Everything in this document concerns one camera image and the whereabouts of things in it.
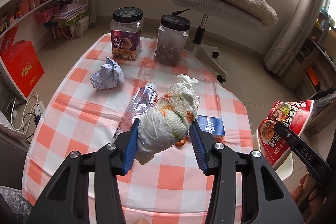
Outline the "red snack food bag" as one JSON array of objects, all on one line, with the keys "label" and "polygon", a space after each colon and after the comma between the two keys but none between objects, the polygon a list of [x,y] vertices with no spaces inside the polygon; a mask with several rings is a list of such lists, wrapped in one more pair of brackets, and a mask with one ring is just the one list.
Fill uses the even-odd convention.
[{"label": "red snack food bag", "polygon": [[272,106],[256,133],[263,156],[277,170],[290,153],[290,139],[300,136],[315,110],[313,100],[283,102]]}]

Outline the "clear plastic water bottle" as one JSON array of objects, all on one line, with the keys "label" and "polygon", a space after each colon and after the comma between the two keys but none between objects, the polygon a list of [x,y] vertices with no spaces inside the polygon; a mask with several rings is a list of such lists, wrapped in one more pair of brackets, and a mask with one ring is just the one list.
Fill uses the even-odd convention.
[{"label": "clear plastic water bottle", "polygon": [[157,87],[153,83],[147,83],[145,86],[137,89],[131,102],[126,108],[122,120],[118,124],[113,135],[112,142],[115,142],[120,133],[130,130],[135,118],[140,119],[146,112],[154,106],[157,99]]}]

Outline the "beige window curtain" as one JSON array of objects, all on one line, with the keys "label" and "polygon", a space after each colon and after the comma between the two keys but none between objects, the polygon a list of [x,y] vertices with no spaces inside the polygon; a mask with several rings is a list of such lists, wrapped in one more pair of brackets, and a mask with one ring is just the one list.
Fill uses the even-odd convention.
[{"label": "beige window curtain", "polygon": [[295,12],[264,57],[266,68],[282,76],[303,46],[323,0],[299,0]]}]

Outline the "red gift box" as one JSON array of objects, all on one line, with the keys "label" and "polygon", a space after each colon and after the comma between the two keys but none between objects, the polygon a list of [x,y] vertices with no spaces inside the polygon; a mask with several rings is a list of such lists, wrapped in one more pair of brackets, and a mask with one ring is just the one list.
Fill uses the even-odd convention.
[{"label": "red gift box", "polygon": [[45,73],[31,41],[14,41],[18,26],[5,33],[1,59],[24,98],[27,98]]}]

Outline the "white plastic bag wad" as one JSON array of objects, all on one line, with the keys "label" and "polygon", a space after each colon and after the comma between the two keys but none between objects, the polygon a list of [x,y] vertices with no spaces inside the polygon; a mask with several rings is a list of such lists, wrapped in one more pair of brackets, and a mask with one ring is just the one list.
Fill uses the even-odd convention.
[{"label": "white plastic bag wad", "polygon": [[186,137],[198,113],[198,84],[197,79],[178,75],[177,83],[168,88],[155,106],[140,119],[135,158],[141,165]]}]

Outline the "orange peel piece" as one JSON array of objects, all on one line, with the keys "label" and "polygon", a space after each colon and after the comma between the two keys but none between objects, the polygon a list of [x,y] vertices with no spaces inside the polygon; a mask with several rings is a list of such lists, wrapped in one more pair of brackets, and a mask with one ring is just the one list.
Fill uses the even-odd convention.
[{"label": "orange peel piece", "polygon": [[182,146],[186,143],[186,138],[183,138],[182,140],[178,141],[177,143],[175,143],[176,146]]}]

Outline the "crumpled white paper ball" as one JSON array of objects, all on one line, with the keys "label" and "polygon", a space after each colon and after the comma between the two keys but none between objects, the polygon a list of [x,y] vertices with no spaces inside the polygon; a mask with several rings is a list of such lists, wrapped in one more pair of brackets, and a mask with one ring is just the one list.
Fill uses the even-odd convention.
[{"label": "crumpled white paper ball", "polygon": [[117,85],[123,85],[125,83],[125,76],[120,65],[111,59],[105,58],[106,63],[95,72],[91,78],[91,84],[96,89],[112,89]]}]

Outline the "small blue carton box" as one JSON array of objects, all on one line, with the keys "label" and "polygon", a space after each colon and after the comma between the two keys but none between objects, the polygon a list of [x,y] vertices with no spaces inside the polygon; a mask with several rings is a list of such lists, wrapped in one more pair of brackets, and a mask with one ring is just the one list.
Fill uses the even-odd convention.
[{"label": "small blue carton box", "polygon": [[215,137],[226,135],[222,118],[198,115],[196,121],[202,131],[211,133]]}]

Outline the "white trash bin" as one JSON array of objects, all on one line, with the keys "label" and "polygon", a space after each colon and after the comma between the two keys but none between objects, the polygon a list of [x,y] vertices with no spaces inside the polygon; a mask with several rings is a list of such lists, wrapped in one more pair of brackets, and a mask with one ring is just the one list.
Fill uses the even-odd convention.
[{"label": "white trash bin", "polygon": [[262,153],[280,179],[284,181],[293,172],[293,158],[288,143],[275,132],[275,124],[269,119],[260,123],[252,135],[253,148]]}]

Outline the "orange white checkered tablecloth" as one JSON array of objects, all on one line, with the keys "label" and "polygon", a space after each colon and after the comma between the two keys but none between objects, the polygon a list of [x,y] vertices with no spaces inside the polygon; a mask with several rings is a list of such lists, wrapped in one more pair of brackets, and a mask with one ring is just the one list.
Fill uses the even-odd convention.
[{"label": "orange white checkered tablecloth", "polygon": [[[66,156],[76,150],[97,151],[142,118],[177,82],[179,75],[198,81],[198,114],[222,122],[219,140],[232,150],[249,153],[251,130],[244,104],[187,51],[176,67],[155,62],[156,41],[142,38],[136,59],[117,60],[123,84],[98,89],[91,77],[112,57],[110,34],[101,36],[70,70],[46,107],[26,156],[22,194],[35,203]],[[213,178],[199,169],[190,141],[157,153],[148,163],[135,161],[118,178],[127,223],[203,223]]]}]

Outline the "white power strip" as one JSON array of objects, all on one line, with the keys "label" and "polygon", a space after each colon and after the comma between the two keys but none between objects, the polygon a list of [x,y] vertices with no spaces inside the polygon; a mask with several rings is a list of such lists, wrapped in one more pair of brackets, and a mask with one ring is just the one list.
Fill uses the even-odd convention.
[{"label": "white power strip", "polygon": [[45,106],[44,106],[44,103],[42,101],[39,101],[34,105],[34,113],[35,113],[36,116],[41,117],[43,115],[44,111],[45,111]]}]

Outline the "grey office chair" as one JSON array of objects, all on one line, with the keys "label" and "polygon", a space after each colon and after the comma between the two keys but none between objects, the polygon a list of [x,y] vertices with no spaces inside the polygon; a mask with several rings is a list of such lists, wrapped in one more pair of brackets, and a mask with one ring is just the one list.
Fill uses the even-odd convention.
[{"label": "grey office chair", "polygon": [[209,16],[217,17],[230,24],[239,27],[246,27],[254,31],[260,31],[264,24],[251,14],[232,6],[223,0],[171,0],[175,5],[181,7],[182,11],[193,10],[203,14],[201,24],[198,26],[194,39],[187,45],[187,49],[198,59],[203,60],[217,73],[217,80],[224,83],[227,73],[215,61],[219,57],[216,47],[206,46],[202,43],[205,34],[206,23]]}]

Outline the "purple label nut jar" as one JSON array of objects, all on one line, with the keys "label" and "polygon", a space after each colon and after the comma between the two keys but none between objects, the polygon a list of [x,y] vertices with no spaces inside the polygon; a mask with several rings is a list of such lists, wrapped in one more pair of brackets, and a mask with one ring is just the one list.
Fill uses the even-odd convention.
[{"label": "purple label nut jar", "polygon": [[136,7],[121,7],[113,13],[110,23],[114,58],[135,60],[141,51],[143,11]]}]

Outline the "clear jar with brown nuts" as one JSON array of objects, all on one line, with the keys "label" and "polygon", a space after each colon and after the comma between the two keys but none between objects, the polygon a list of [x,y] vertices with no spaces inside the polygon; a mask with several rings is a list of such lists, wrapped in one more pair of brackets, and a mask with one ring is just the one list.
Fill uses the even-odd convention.
[{"label": "clear jar with brown nuts", "polygon": [[190,21],[178,15],[163,15],[158,29],[156,62],[175,67],[189,38]]}]

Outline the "wooden desk shelf unit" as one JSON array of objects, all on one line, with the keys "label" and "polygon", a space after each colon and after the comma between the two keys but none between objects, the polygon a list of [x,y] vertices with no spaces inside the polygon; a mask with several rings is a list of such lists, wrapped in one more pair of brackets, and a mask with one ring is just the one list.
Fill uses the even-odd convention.
[{"label": "wooden desk shelf unit", "polygon": [[302,47],[281,76],[285,87],[301,100],[335,89],[335,58],[323,47],[335,34],[331,23],[327,12],[319,12]]}]

